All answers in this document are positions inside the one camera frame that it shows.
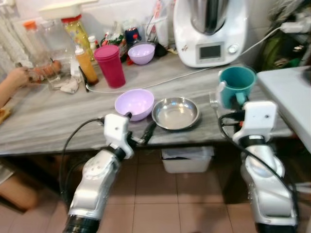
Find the person's hand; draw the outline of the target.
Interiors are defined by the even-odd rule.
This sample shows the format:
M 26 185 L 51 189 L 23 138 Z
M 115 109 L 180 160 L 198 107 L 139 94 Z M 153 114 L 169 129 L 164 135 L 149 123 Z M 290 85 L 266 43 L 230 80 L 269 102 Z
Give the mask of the person's hand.
M 6 78 L 2 80 L 0 84 L 0 93 L 2 95 L 11 95 L 29 82 L 30 75 L 27 68 L 14 68 L 13 71 L 9 72 Z

